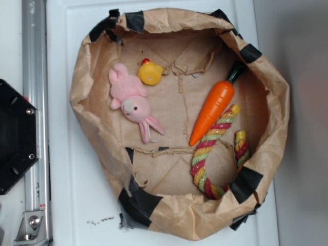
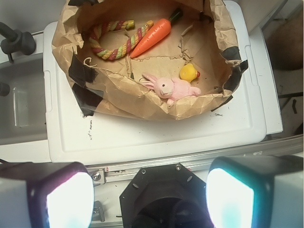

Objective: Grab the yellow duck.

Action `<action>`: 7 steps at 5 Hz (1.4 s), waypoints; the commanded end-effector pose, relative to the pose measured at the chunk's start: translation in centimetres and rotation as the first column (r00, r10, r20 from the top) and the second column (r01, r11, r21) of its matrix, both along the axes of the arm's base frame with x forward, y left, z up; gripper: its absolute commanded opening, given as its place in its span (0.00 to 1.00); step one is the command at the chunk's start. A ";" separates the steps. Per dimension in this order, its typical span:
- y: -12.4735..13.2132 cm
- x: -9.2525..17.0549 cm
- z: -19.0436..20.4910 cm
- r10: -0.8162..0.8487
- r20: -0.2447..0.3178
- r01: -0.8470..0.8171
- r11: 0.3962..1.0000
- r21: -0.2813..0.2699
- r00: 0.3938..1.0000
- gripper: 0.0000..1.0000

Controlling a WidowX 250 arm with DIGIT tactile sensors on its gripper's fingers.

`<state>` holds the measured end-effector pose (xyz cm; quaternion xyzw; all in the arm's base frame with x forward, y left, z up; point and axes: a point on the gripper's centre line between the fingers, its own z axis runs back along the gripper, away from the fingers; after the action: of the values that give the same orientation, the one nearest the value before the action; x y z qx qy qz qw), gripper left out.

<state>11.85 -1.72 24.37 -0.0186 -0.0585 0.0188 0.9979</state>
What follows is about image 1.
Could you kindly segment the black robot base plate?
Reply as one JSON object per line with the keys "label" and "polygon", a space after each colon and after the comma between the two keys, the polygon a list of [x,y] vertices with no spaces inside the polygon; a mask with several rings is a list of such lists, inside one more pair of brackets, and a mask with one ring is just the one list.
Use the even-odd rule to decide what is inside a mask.
{"label": "black robot base plate", "polygon": [[38,160],[37,113],[1,79],[1,195],[7,194]]}

